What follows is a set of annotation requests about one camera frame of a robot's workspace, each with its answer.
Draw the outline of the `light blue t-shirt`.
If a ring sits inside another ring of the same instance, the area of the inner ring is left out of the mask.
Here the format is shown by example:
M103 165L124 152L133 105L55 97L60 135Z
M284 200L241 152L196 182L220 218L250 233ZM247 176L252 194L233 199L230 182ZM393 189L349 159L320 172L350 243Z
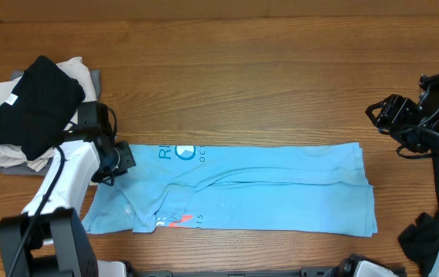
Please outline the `light blue t-shirt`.
M374 190L356 142L322 146L133 145L136 165L100 185L90 234L158 227L377 232Z

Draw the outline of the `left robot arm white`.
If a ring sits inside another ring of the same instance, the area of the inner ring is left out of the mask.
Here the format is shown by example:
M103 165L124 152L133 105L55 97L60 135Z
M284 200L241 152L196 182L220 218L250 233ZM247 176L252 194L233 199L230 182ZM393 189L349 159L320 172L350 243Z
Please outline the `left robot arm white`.
M34 198L0 221L0 253L7 276L134 276L128 262L99 261L79 219L90 183L113 186L135 166L129 144L116 141L115 112L84 102L78 123L62 136Z

